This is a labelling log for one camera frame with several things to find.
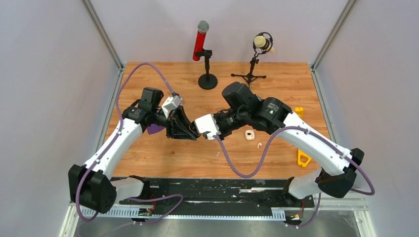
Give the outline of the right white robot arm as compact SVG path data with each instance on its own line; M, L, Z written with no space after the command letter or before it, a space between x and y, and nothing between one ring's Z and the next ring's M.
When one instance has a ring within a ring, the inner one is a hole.
M230 107L198 118L194 124L207 140L219 142L230 168L238 176L251 178L256 175L263 165L270 144L275 138L280 138L306 153L320 165L319 169L307 175L287 180L282 192L282 199L286 205L295 206L301 199L316 193L342 198L349 191L362 192L353 187L357 174L365 175L360 168L364 157L362 150L350 150L336 144L309 126L279 99L261 99L243 83L231 83L223 90L222 96ZM270 135L258 166L247 175L234 167L222 143L233 130L245 125Z

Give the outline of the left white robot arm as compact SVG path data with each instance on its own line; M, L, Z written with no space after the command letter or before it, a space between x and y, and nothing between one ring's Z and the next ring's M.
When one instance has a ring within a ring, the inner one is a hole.
M70 199L80 206L98 213L108 212L114 203L134 198L139 204L151 199L151 190L138 176L112 181L113 172L128 148L144 131L153 134L152 126L166 131L166 136L178 140L195 141L199 137L180 105L180 97L173 94L162 106L164 93L146 87L141 98L134 101L121 115L111 136L83 165L74 164L69 172Z

